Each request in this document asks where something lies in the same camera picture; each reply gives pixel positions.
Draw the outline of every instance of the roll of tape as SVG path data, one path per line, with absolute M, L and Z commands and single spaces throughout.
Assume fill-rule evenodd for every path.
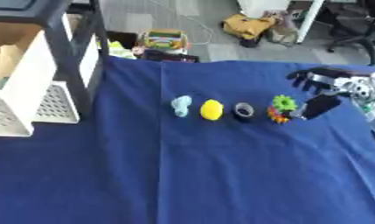
M 238 120 L 248 121 L 253 117 L 253 107 L 246 102 L 240 102 L 233 107 L 233 114 Z

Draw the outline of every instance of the green toy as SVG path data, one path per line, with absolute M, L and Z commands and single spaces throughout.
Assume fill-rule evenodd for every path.
M 276 109 L 279 113 L 282 113 L 286 111 L 296 110 L 297 105 L 292 98 L 280 94 L 273 99 L 273 108 Z

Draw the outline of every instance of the bag on floor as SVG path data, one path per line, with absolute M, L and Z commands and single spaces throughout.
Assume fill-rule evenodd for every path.
M 275 17 L 249 18 L 236 14 L 221 22 L 221 27 L 225 32 L 240 38 L 241 46 L 256 47 L 263 33 L 275 23 Z

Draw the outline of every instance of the floor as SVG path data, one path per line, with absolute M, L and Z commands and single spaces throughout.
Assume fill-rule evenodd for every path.
M 206 45 L 192 45 L 189 51 L 202 61 L 271 60 L 341 65 L 366 65 L 369 62 L 364 50 L 357 46 L 341 47 L 335 53 L 326 52 L 324 47 L 332 37 L 328 35 L 329 27 L 319 23 L 314 23 L 302 45 L 288 48 L 264 40 L 256 49 L 239 46 L 236 38 L 219 28 L 221 20 L 238 12 L 236 0 L 101 0 L 101 6 L 110 31 L 176 28 L 186 31 L 193 44 L 210 40 Z M 200 23 L 212 29 L 211 39 Z

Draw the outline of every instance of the metal leg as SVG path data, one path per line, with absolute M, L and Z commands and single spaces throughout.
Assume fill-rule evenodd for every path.
M 365 50 L 368 52 L 369 56 L 371 57 L 371 63 L 369 64 L 369 66 L 374 67 L 375 66 L 375 48 L 373 47 L 373 43 L 367 38 L 358 41 L 358 43 L 365 48 Z
M 94 7 L 96 11 L 96 35 L 101 42 L 101 56 L 105 59 L 108 56 L 108 37 L 106 33 L 106 28 L 103 21 L 103 16 L 101 13 L 101 7 L 99 0 L 90 0 L 91 5 Z
M 345 37 L 345 38 L 338 39 L 338 40 L 332 42 L 327 47 L 327 51 L 330 52 L 330 53 L 333 53 L 334 49 L 337 46 L 343 46 L 343 45 L 346 45 L 346 44 L 349 44 L 349 43 L 352 43 L 352 42 L 358 42 L 362 39 L 365 39 L 365 36 L 356 36 L 356 37 L 353 37 L 353 38 L 352 37 Z
M 58 68 L 54 80 L 66 81 L 75 106 L 82 115 L 87 116 L 91 108 L 89 95 L 81 78 L 79 63 L 74 57 L 62 19 L 48 24 L 45 27 L 45 36 Z
M 297 40 L 297 43 L 302 43 L 304 41 L 305 37 L 309 32 L 309 29 L 311 28 L 313 22 L 316 19 L 317 13 L 322 8 L 323 3 L 324 0 L 314 0 L 314 3 L 309 9 L 307 17 L 304 20 L 304 23 L 302 23 L 302 28 L 299 31 L 299 39 Z

